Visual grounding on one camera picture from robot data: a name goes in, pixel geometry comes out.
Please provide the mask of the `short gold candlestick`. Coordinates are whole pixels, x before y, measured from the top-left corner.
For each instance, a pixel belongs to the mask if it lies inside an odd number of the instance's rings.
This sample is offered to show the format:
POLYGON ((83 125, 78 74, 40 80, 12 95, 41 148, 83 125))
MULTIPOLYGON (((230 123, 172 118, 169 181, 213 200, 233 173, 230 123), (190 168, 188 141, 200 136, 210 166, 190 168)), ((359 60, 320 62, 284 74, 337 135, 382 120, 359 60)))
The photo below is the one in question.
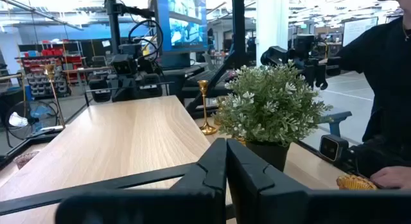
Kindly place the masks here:
POLYGON ((199 80, 198 86, 202 95, 203 112, 204 112, 204 124, 200 127, 200 130, 204 135, 213 135, 217 132, 217 128, 211 126, 207 120, 207 109, 206 109, 206 94, 208 89, 207 80, 199 80))

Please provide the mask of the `white plastic bag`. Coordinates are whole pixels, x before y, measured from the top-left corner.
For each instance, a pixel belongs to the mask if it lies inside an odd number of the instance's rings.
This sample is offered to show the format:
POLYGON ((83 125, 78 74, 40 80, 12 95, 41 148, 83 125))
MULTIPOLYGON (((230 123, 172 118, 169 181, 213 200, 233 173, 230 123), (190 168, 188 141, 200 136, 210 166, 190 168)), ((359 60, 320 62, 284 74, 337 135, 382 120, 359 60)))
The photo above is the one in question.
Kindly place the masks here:
POLYGON ((28 125, 28 119, 21 117, 17 112, 13 112, 10 115, 8 122, 14 127, 25 127, 28 125))

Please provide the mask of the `black laptop computer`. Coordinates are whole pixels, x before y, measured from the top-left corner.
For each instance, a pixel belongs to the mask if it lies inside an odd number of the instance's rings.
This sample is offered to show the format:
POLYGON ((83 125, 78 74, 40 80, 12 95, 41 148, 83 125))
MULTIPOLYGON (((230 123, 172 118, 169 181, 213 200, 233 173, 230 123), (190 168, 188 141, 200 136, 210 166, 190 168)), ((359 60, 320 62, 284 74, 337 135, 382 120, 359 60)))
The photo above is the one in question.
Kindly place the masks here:
POLYGON ((158 23, 159 66, 172 94, 197 87, 199 80, 218 80, 223 71, 213 65, 206 0, 154 0, 158 23))

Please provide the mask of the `person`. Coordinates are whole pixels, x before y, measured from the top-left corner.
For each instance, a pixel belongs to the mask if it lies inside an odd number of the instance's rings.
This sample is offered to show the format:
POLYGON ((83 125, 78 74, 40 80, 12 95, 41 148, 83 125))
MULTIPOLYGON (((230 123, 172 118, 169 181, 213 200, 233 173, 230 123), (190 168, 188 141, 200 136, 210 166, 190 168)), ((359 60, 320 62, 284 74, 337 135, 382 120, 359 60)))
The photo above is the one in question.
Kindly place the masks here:
POLYGON ((401 17, 365 31, 337 54, 341 68, 364 74, 374 93, 364 146, 390 153, 369 178, 386 167, 411 168, 411 0, 393 1, 401 17))

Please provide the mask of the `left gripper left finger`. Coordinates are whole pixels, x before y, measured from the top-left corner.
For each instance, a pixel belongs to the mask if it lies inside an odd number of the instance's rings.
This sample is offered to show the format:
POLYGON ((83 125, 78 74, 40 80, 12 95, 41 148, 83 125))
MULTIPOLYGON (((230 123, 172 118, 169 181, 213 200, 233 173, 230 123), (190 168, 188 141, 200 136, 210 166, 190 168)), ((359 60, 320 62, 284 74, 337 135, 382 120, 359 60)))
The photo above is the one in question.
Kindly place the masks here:
POLYGON ((169 189, 106 190, 72 196, 56 224, 223 224, 227 142, 216 139, 169 189))

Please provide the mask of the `rack with red bins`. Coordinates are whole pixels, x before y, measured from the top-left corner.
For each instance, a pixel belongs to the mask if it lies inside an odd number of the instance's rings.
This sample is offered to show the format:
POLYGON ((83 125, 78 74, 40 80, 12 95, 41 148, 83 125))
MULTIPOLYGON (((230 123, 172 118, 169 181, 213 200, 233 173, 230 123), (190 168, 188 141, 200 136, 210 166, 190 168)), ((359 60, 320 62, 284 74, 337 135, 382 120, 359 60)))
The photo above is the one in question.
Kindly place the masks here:
POLYGON ((83 85, 87 77, 79 70, 85 66, 81 42, 77 40, 43 40, 39 44, 19 44, 16 61, 24 71, 33 99, 53 95, 71 95, 76 84, 83 85))

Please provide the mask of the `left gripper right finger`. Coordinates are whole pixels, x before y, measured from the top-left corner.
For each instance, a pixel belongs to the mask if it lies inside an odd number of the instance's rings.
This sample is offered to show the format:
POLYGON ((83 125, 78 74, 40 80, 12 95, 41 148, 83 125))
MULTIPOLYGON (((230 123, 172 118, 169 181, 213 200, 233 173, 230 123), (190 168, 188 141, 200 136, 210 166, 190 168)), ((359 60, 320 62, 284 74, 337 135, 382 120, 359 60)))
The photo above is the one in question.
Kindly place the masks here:
POLYGON ((411 224, 411 192, 310 189, 235 139, 227 179, 237 224, 411 224))

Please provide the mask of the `person's hand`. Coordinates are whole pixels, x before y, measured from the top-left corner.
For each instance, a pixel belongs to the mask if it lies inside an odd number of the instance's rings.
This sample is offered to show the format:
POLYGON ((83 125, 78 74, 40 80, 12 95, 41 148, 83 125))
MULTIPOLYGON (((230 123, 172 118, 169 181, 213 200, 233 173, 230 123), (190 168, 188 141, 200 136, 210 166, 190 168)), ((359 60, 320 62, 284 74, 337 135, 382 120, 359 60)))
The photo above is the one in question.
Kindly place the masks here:
POLYGON ((384 188, 411 189, 411 168, 386 167, 371 175, 370 180, 384 188))

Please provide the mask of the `artificial plant in black pot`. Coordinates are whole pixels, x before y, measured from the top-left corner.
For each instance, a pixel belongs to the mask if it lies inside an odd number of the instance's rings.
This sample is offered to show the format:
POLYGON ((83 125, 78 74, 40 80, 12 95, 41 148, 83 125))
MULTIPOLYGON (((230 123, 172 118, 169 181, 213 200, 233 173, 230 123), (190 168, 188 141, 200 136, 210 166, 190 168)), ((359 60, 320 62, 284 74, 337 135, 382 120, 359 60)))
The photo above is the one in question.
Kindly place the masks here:
POLYGON ((219 132, 244 138, 248 149, 280 171, 291 143, 312 134, 323 113, 332 108, 292 61, 243 66, 225 88, 230 93, 217 100, 219 132))

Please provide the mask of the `black upright post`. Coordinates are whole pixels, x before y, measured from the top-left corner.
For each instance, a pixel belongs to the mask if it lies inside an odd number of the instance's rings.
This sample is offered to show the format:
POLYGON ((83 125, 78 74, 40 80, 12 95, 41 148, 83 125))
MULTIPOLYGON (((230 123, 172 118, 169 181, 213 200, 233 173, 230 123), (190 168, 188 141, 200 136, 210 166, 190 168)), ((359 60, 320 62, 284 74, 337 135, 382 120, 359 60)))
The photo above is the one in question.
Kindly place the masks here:
POLYGON ((117 0, 104 0, 104 8, 109 17, 110 35, 112 43, 112 52, 116 55, 119 53, 120 30, 118 16, 123 16, 125 13, 129 15, 140 15, 145 19, 151 19, 155 13, 149 9, 140 9, 137 7, 129 7, 117 0))

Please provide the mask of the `pink glass candle holder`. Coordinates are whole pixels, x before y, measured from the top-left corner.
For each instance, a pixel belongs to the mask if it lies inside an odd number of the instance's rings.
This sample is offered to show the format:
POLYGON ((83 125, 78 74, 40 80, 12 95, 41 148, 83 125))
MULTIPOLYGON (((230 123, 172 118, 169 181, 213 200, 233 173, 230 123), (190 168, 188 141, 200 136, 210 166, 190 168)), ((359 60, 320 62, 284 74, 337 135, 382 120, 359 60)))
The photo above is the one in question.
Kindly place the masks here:
POLYGON ((23 153, 18 157, 13 159, 13 162, 16 164, 18 169, 22 169, 32 158, 34 158, 39 153, 39 150, 32 151, 29 153, 23 153))

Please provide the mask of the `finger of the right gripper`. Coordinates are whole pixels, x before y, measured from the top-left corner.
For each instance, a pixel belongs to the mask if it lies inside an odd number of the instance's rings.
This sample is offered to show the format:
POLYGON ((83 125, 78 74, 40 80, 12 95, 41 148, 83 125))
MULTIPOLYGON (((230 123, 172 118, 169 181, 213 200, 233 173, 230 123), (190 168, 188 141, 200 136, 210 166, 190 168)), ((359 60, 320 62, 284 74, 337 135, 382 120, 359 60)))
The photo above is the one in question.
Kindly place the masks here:
POLYGON ((94 101, 98 103, 127 100, 127 90, 123 88, 123 82, 117 78, 91 79, 89 88, 94 101))
POLYGON ((163 94, 160 76, 155 73, 133 76, 127 92, 130 99, 160 97, 163 94))

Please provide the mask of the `black floor fan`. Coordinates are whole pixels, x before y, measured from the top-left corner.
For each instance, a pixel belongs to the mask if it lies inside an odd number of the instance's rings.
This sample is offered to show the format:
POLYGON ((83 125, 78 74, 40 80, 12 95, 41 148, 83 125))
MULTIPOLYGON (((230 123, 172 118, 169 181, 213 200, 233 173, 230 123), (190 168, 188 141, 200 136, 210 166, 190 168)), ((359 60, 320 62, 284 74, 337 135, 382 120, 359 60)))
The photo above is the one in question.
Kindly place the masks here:
POLYGON ((4 121, 8 134, 17 139, 24 140, 42 128, 56 126, 58 123, 58 113, 49 103, 43 101, 21 101, 6 113, 4 121), (21 117, 27 118, 28 125, 25 127, 10 125, 8 119, 13 112, 17 112, 21 117))

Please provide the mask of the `tall gold candlestick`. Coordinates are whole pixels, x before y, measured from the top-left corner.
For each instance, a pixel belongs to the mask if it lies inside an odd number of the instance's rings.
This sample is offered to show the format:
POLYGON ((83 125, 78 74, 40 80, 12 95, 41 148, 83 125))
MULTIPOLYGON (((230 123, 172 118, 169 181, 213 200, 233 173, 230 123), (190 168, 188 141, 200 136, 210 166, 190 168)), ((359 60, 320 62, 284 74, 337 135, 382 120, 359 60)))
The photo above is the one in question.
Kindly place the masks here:
POLYGON ((47 76, 51 89, 53 91, 53 95, 55 98, 55 103, 57 105, 57 110, 58 110, 58 114, 60 116, 60 124, 62 125, 62 128, 65 129, 66 128, 66 123, 64 121, 64 117, 62 115, 62 111, 61 111, 61 107, 60 107, 60 103, 58 100, 58 96, 57 96, 57 90, 55 88, 55 64, 47 64, 44 66, 44 74, 47 76))

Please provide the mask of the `whiteboard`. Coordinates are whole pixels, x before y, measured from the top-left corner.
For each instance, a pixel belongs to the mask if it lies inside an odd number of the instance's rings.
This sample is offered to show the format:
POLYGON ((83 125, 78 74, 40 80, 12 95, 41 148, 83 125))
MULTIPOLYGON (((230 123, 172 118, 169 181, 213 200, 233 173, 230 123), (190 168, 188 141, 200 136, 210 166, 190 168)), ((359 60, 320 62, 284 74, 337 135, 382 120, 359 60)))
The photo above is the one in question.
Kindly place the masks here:
POLYGON ((378 24, 378 17, 360 19, 344 23, 344 36, 342 46, 345 47, 353 40, 358 38, 362 33, 371 29, 378 24))

